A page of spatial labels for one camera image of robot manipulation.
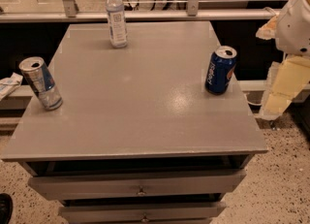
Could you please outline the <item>blue Pepsi can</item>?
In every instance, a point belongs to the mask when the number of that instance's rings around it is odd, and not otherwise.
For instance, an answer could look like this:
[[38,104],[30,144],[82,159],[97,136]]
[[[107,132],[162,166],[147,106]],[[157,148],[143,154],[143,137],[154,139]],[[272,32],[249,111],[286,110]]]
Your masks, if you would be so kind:
[[229,46],[218,47],[210,57],[205,89],[213,94],[226,92],[236,65],[237,52]]

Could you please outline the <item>grey drawer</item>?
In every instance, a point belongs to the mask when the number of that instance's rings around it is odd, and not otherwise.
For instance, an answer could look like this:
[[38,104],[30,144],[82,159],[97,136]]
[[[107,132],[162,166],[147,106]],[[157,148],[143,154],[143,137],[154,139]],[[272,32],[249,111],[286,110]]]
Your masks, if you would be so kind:
[[165,203],[60,208],[59,214],[71,223],[153,223],[204,220],[217,217],[226,205],[216,203]]
[[244,170],[42,176],[28,184],[48,200],[81,200],[227,193],[245,176]]

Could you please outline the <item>clear blue-label plastic bottle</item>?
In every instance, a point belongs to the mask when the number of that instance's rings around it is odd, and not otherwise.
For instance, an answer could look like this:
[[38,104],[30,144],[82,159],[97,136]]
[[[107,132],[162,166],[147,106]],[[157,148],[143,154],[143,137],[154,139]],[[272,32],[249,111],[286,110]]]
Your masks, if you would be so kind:
[[110,42],[115,48],[124,48],[128,44],[127,27],[122,0],[107,0],[106,11]]

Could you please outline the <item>grey drawer cabinet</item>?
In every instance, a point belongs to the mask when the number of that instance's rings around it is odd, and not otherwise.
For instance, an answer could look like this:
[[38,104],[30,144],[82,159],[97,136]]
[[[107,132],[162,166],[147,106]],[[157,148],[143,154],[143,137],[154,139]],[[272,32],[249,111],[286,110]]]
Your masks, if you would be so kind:
[[[48,112],[32,100],[2,159],[32,178],[245,171],[265,152],[239,84],[220,96],[204,87],[218,45],[208,22],[132,23],[128,36],[128,46],[114,48],[105,25],[71,25],[49,65],[62,106]],[[56,201],[61,208],[224,203],[227,193]]]

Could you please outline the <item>metal railing frame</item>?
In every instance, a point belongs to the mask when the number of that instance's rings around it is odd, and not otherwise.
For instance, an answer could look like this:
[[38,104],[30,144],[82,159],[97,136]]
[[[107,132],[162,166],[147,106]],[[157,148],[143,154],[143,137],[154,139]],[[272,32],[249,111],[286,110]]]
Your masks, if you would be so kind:
[[[270,19],[279,13],[268,0],[257,9],[226,8],[223,5],[227,2],[219,0],[220,8],[194,11],[187,1],[174,1],[171,7],[169,1],[128,1],[126,5],[133,10],[126,11],[125,17],[129,21],[242,20]],[[181,3],[185,6],[183,10],[177,8]],[[0,0],[0,7],[3,23],[100,22],[108,18],[105,0]]]

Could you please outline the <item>black shoe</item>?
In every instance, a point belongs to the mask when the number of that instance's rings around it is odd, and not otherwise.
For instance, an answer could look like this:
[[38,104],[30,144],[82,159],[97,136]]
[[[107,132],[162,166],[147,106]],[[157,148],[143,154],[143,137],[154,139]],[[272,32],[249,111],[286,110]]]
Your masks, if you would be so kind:
[[0,194],[0,224],[9,224],[13,213],[13,200],[6,193]]

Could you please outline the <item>silver blue energy drink can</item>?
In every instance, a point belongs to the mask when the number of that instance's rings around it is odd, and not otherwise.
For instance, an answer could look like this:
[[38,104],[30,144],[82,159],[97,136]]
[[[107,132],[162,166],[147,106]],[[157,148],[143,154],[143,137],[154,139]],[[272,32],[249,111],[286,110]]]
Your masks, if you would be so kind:
[[46,110],[55,110],[62,105],[62,97],[42,57],[34,56],[22,60],[19,69]]

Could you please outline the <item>upper grey drawer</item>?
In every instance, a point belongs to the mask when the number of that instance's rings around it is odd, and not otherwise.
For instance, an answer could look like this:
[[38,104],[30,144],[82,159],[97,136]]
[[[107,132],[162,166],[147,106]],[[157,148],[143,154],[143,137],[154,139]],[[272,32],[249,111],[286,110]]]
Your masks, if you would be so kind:
[[245,176],[244,170],[42,176],[28,184],[48,200],[81,200],[227,193]]

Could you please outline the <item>white crumpled packet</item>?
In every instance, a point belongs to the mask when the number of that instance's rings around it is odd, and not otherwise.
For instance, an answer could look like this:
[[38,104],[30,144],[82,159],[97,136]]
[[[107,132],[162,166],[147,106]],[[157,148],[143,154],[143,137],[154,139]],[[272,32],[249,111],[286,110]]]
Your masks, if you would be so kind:
[[9,96],[12,92],[21,86],[23,76],[17,73],[12,73],[9,78],[0,80],[0,101]]

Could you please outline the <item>lower grey drawer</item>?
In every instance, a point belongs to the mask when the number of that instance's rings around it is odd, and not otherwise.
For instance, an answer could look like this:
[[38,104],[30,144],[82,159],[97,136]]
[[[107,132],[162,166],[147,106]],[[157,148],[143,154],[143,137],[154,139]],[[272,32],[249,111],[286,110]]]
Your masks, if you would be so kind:
[[60,208],[59,214],[71,223],[153,223],[204,220],[217,217],[226,205],[216,203],[165,203]]

